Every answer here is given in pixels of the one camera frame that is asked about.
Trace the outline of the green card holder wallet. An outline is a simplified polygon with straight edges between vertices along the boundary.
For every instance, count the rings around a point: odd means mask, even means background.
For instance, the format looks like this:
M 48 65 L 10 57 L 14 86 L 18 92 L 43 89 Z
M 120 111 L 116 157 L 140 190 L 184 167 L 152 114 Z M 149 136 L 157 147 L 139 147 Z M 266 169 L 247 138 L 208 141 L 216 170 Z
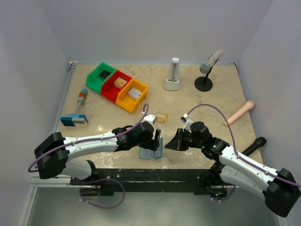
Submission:
M 138 157 L 140 159 L 158 159 L 162 157 L 162 151 L 163 151 L 163 138 L 161 137 L 159 139 L 159 147 L 157 148 L 156 151 L 152 151 L 150 149 L 145 149 L 145 148 L 139 148 L 139 154 Z

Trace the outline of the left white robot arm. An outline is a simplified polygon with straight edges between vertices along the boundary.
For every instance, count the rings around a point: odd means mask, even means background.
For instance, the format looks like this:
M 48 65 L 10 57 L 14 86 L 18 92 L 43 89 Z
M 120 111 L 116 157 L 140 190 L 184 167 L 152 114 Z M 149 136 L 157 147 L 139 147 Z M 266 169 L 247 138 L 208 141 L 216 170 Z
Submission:
M 34 150 L 39 177 L 50 179 L 60 174 L 80 180 L 94 177 L 94 164 L 78 161 L 78 157 L 128 151 L 136 146 L 156 151 L 160 133 L 147 121 L 135 127 L 115 128 L 111 132 L 89 137 L 63 137 L 60 132 L 55 132 Z

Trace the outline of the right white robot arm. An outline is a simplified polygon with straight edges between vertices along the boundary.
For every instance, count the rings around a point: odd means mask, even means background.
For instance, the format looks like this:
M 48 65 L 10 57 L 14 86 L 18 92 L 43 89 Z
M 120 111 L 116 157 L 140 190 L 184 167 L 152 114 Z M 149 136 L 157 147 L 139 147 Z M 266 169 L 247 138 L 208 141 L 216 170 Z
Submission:
M 192 123 L 190 130 L 178 129 L 165 147 L 176 151 L 200 149 L 208 159 L 223 165 L 218 172 L 223 182 L 260 197 L 280 217 L 287 217 L 301 196 L 289 170 L 270 168 L 235 151 L 227 142 L 213 137 L 203 122 Z

